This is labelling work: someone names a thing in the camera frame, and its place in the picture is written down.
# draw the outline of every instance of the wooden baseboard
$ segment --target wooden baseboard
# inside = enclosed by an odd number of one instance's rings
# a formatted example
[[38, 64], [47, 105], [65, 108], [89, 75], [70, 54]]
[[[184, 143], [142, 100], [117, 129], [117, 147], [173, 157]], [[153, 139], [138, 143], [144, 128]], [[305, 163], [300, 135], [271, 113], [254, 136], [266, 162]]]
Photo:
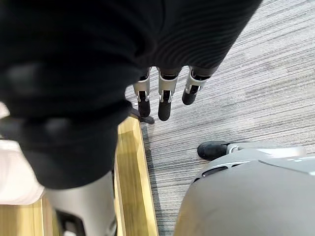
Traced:
[[141, 127], [135, 118], [118, 127], [115, 179], [118, 236], [158, 236]]

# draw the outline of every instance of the gray floor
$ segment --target gray floor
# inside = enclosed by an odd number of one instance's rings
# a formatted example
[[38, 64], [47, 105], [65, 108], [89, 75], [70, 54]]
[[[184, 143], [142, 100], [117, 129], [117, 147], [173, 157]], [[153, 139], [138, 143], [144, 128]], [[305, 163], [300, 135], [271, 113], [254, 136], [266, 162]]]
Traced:
[[[172, 235], [183, 196], [206, 164], [204, 141], [274, 141], [315, 153], [315, 0], [265, 0], [191, 106], [183, 68], [168, 121], [158, 120], [158, 75], [142, 125], [160, 236]], [[132, 88], [127, 98], [136, 105]]]

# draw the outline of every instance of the white cloth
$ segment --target white cloth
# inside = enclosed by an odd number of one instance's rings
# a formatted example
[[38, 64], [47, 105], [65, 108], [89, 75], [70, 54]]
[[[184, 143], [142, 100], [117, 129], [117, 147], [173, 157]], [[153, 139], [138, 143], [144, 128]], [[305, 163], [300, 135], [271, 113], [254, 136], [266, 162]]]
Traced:
[[[0, 103], [0, 118], [8, 110]], [[34, 172], [15, 141], [0, 140], [0, 204], [28, 205], [43, 194]]]

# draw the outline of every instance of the black sleeve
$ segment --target black sleeve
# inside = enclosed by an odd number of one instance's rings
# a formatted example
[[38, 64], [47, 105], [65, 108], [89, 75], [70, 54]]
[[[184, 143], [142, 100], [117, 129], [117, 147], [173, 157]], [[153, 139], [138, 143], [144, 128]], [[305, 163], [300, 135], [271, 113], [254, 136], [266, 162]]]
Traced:
[[113, 167], [125, 89], [148, 66], [216, 68], [261, 0], [0, 3], [0, 133], [48, 188]]
[[163, 19], [160, 0], [0, 3], [0, 101], [11, 114], [0, 133], [42, 185], [76, 187], [112, 169], [135, 57], [154, 49]]

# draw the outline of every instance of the gray carpet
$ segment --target gray carpet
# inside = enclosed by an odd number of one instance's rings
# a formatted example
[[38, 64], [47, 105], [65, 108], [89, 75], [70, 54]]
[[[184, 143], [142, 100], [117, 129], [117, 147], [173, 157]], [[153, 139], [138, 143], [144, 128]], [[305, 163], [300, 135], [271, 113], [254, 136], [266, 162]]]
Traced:
[[[168, 121], [158, 120], [158, 74], [151, 71], [151, 115], [142, 124], [160, 236], [173, 234], [210, 140], [273, 141], [315, 153], [315, 0], [265, 0], [218, 71], [190, 105], [183, 68]], [[126, 96], [136, 107], [132, 87]]]

